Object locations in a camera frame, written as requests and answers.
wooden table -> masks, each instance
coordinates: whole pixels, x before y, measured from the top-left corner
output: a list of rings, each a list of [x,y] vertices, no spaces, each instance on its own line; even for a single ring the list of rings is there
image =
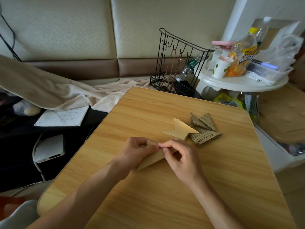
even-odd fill
[[[211,185],[251,228],[296,228],[249,115],[240,108],[131,88],[40,198],[45,214],[109,162],[127,138],[169,139],[173,118],[210,113],[219,139],[204,145],[200,161]],[[213,228],[192,192],[163,159],[132,170],[110,192],[86,228]]]

forearm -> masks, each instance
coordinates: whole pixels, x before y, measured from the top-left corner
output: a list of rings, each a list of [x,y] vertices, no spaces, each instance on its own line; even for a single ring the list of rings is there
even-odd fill
[[[215,229],[245,229],[246,225],[219,197],[207,180],[200,177],[190,186]]]
[[[121,171],[111,161],[27,229],[84,228],[120,176]]]

white round table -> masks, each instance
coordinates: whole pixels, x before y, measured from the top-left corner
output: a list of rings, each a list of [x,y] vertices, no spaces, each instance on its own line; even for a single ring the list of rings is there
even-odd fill
[[[202,65],[203,62],[197,64],[194,68],[196,71],[198,65]],[[215,78],[212,76],[212,72],[206,70],[205,64],[203,65],[200,73],[200,67],[195,76],[198,75],[200,82],[196,87],[196,91],[202,94],[205,87],[211,87],[216,91],[220,89],[227,89],[231,91],[237,92],[266,92],[272,91],[278,88],[283,87],[288,82],[288,76],[283,78],[282,80],[276,82],[275,84],[268,84],[264,81],[257,81],[247,75],[242,75],[239,77],[224,77],[221,79]]]

white router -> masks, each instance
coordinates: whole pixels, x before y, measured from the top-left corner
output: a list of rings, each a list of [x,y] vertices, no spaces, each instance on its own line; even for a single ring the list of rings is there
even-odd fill
[[[34,162],[42,163],[65,154],[63,134],[41,141],[35,150]]]

left hand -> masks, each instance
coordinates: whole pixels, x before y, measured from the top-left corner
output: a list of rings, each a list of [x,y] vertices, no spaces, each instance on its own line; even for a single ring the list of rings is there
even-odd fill
[[[148,154],[152,154],[160,149],[158,145],[146,145],[150,139],[145,137],[131,137],[125,142],[123,148],[113,159],[118,162],[120,169],[123,171],[122,179],[125,179],[131,169],[135,168],[142,159]]]

